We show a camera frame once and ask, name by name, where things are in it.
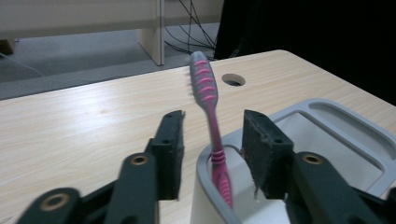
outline toothbrush grip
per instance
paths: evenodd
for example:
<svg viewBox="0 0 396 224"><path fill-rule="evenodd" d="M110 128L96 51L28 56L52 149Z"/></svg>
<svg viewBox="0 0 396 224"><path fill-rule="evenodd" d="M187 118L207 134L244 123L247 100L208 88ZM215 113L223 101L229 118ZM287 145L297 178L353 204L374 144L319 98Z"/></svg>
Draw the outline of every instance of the toothbrush grip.
<svg viewBox="0 0 396 224"><path fill-rule="evenodd" d="M225 161L212 164L212 182L218 189L224 201L230 205L230 207L233 207L230 172Z"/></svg>

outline floor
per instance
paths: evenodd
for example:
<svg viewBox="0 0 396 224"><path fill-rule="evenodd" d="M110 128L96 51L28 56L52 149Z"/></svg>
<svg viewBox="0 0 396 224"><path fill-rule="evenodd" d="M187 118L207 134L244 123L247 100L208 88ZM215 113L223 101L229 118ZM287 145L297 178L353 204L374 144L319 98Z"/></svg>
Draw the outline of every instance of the floor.
<svg viewBox="0 0 396 224"><path fill-rule="evenodd" d="M0 100L186 66L188 49L213 57L218 29L218 23L166 27L171 46L161 66L139 45L136 30L17 39L14 53L0 56Z"/></svg>

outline toothbrush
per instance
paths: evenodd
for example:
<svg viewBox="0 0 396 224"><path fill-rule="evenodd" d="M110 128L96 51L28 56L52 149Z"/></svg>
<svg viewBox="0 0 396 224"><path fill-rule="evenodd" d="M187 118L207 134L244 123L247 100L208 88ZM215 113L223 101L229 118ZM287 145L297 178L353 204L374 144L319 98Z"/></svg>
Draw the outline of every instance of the toothbrush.
<svg viewBox="0 0 396 224"><path fill-rule="evenodd" d="M195 102L205 111L207 117L212 144L212 181L224 201L233 207L230 174L216 118L218 87L209 60L201 51L195 51L190 56L190 77Z"/></svg>

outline gray tray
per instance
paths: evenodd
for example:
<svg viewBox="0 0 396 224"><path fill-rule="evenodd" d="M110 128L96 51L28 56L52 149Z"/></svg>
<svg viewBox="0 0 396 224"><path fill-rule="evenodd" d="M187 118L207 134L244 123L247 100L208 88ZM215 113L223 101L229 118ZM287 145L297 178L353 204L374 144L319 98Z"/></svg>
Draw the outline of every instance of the gray tray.
<svg viewBox="0 0 396 224"><path fill-rule="evenodd" d="M350 186L381 197L395 182L396 137L347 107L308 99L269 117L294 142L294 151L324 156ZM223 136L222 143L233 181L233 209L211 182L209 145L197 161L191 223L288 223L282 201L266 200L261 193L254 198L248 166L238 154L242 129Z"/></svg>

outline light wood grain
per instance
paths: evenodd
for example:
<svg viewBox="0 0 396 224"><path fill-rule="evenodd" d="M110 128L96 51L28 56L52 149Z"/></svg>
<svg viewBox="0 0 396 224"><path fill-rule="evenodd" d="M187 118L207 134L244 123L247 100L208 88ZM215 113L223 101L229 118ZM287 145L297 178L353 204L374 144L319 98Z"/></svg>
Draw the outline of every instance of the light wood grain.
<svg viewBox="0 0 396 224"><path fill-rule="evenodd" d="M283 50L211 63L222 135L242 127L244 109L271 115L307 98L345 105L396 134L396 107ZM238 74L246 85L221 81ZM36 197L72 187L86 195L144 150L162 116L186 112L179 202L161 202L161 223L189 223L195 163L209 144L204 112L181 67L0 102L0 223L14 223Z"/></svg>

